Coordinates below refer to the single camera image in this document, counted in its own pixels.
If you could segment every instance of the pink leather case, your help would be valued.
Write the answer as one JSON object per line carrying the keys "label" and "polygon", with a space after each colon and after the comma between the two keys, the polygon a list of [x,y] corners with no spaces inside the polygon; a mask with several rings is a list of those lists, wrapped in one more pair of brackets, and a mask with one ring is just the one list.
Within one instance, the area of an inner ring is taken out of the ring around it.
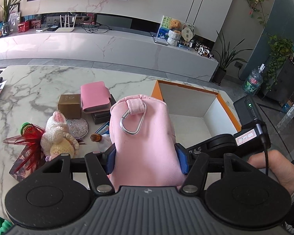
{"label": "pink leather case", "polygon": [[111,95],[103,81],[81,86],[82,108],[85,113],[110,110]]}

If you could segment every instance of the metal screw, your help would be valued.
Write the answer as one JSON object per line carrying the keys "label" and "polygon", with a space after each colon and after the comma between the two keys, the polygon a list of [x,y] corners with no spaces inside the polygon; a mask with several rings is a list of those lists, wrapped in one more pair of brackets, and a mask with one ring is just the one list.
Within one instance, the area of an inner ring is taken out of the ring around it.
{"label": "metal screw", "polygon": [[112,186],[108,185],[108,184],[101,184],[99,186],[97,186],[97,191],[100,193],[108,193],[112,190]]}
{"label": "metal screw", "polygon": [[195,193],[198,190],[197,186],[188,184],[183,187],[183,191],[186,193]]}

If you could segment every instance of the dark cabinet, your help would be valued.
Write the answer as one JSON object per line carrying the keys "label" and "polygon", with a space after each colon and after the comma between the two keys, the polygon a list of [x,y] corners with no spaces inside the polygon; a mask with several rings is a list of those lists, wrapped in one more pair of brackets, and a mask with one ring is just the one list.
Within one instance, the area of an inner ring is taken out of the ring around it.
{"label": "dark cabinet", "polygon": [[269,81],[272,87],[271,91],[266,89],[266,84],[263,84],[261,91],[271,99],[286,103],[294,92],[294,63],[289,59],[277,70],[277,82],[278,84],[275,85],[273,80]]}

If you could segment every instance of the carabiner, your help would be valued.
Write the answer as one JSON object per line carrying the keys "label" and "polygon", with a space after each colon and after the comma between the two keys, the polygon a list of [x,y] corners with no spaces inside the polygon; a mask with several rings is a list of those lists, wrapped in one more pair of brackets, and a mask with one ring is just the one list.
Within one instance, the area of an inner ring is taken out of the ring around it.
{"label": "carabiner", "polygon": [[137,133],[140,131],[140,127],[142,126],[143,119],[144,119],[145,114],[146,114],[146,111],[147,111],[147,105],[146,105],[145,103],[143,103],[143,104],[144,104],[144,107],[145,107],[145,111],[144,111],[144,113],[143,113],[142,118],[140,119],[140,122],[139,122],[138,127],[137,127],[137,129],[136,129],[135,132],[131,132],[131,131],[127,130],[127,129],[124,127],[124,125],[123,125],[123,120],[124,120],[129,114],[131,114],[130,111],[129,111],[129,109],[128,109],[128,110],[124,113],[124,115],[121,117],[121,120],[120,120],[120,126],[121,126],[122,130],[125,131],[126,133],[128,133],[128,134],[130,134],[130,135],[135,135],[135,134],[137,134]]}

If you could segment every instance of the open box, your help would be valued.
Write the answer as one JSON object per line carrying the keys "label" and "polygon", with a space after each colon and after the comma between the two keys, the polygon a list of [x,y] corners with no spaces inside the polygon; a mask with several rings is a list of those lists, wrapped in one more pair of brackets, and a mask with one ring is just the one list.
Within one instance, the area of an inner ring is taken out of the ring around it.
{"label": "open box", "polygon": [[185,148],[219,134],[233,135],[241,130],[218,92],[157,80],[151,96],[167,104],[176,142]]}

